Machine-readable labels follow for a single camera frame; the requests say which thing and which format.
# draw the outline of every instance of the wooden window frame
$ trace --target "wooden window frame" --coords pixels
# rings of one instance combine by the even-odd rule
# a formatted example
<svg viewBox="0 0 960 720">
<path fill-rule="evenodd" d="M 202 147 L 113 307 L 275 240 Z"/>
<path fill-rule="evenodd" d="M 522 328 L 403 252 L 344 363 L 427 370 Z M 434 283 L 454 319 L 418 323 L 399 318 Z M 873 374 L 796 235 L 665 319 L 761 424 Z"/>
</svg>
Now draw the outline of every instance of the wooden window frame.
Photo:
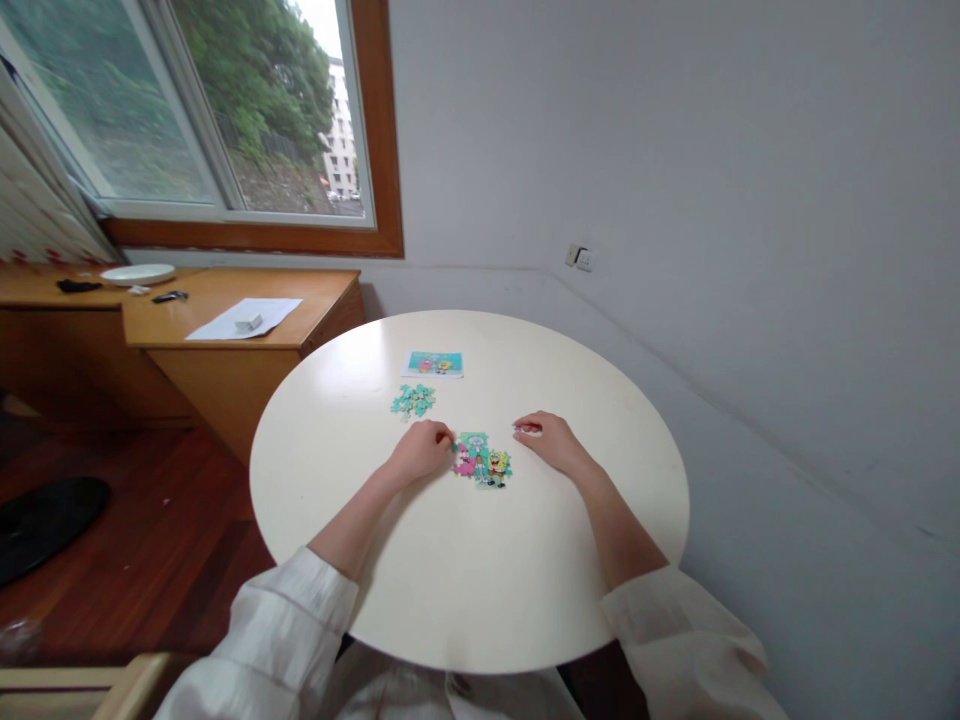
<svg viewBox="0 0 960 720">
<path fill-rule="evenodd" d="M 350 0 L 375 228 L 108 218 L 102 223 L 107 236 L 114 244 L 132 249 L 252 250 L 402 258 L 400 164 L 387 5 L 388 0 Z"/>
</svg>

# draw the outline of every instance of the wall socket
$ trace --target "wall socket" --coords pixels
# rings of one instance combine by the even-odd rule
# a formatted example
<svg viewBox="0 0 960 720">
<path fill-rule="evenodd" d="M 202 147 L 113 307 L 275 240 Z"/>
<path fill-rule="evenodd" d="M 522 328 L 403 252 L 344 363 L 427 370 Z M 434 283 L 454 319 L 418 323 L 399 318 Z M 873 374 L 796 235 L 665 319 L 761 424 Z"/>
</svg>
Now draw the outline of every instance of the wall socket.
<svg viewBox="0 0 960 720">
<path fill-rule="evenodd" d="M 597 254 L 593 250 L 587 250 L 586 248 L 580 248 L 580 252 L 577 253 L 577 269 L 586 270 L 587 272 L 593 272 L 593 266 L 597 262 Z"/>
<path fill-rule="evenodd" d="M 567 250 L 567 265 L 576 267 L 579 270 L 593 272 L 593 266 L 597 262 L 597 253 L 594 250 L 587 250 L 581 245 L 571 245 Z"/>
</svg>

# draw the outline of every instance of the person's left hand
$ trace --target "person's left hand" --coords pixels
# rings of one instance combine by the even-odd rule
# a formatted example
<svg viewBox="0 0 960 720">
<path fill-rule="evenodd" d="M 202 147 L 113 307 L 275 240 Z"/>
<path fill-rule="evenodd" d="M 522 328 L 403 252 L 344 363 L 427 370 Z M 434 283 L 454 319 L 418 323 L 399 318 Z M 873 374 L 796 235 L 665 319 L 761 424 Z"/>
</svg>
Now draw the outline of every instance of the person's left hand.
<svg viewBox="0 0 960 720">
<path fill-rule="evenodd" d="M 400 438 L 383 469 L 402 487 L 449 463 L 452 444 L 453 432 L 446 425 L 419 420 Z"/>
</svg>

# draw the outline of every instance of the paper sheet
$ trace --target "paper sheet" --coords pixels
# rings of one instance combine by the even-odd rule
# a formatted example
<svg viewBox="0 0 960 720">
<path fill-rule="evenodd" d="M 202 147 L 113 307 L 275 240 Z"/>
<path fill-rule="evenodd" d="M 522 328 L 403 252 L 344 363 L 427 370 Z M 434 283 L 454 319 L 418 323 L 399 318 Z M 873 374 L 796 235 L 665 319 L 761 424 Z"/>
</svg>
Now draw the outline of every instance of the paper sheet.
<svg viewBox="0 0 960 720">
<path fill-rule="evenodd" d="M 187 335 L 187 340 L 244 340 L 266 335 L 301 302 L 303 300 L 290 298 L 245 298 Z M 256 313 L 260 313 L 260 317 L 263 318 L 260 325 L 247 332 L 237 330 L 235 321 L 245 320 Z"/>
</svg>

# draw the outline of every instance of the white shirt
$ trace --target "white shirt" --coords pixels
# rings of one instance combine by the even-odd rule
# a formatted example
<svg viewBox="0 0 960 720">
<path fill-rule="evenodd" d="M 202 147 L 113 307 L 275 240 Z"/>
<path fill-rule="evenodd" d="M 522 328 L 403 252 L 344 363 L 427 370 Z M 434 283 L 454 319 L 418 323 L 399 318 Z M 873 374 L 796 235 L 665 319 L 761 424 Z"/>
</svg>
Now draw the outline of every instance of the white shirt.
<svg viewBox="0 0 960 720">
<path fill-rule="evenodd" d="M 355 583 L 300 548 L 240 588 L 227 636 L 187 668 L 156 717 L 583 720 L 555 668 L 444 673 L 359 642 L 334 665 L 356 597 Z M 677 568 L 634 578 L 601 604 L 651 718 L 786 718 L 760 683 L 760 641 Z"/>
</svg>

